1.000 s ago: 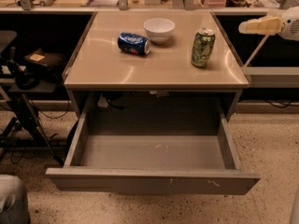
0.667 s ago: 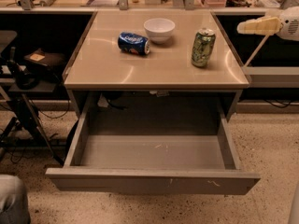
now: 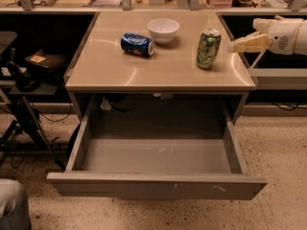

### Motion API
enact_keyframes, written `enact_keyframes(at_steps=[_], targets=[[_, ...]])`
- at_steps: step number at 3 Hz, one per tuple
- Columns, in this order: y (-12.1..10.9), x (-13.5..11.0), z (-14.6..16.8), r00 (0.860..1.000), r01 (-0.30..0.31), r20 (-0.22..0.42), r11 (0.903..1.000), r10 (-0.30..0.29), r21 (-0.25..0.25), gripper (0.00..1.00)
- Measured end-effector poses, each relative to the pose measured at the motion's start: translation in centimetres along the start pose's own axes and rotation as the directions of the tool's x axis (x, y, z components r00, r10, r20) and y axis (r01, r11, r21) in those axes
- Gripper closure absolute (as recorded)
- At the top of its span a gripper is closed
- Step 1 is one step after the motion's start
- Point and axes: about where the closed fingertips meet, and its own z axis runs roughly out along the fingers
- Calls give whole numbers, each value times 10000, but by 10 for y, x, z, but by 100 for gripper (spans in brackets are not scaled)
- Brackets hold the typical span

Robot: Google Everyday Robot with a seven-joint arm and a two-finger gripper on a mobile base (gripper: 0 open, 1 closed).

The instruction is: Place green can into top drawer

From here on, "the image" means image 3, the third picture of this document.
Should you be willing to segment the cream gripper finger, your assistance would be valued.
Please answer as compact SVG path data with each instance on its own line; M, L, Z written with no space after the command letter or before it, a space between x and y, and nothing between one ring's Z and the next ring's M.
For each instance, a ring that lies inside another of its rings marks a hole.
M272 39L268 34L255 32L231 41L227 50L230 53L262 53L267 51L271 45Z
M252 27L257 32L267 33L272 24L282 19L283 17L280 15L276 15L274 19L255 18L252 22Z

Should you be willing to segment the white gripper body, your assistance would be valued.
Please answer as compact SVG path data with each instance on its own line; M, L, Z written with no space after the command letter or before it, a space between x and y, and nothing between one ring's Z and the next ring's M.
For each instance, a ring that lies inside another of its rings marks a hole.
M304 20L284 18L269 28L272 45L269 50L279 55L304 54Z

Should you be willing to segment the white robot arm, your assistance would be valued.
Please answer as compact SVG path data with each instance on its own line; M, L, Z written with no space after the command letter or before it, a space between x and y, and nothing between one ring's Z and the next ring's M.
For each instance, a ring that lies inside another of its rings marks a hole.
M228 45L231 53L263 53L307 55L307 20L276 15L274 19L255 18L254 33L240 37Z

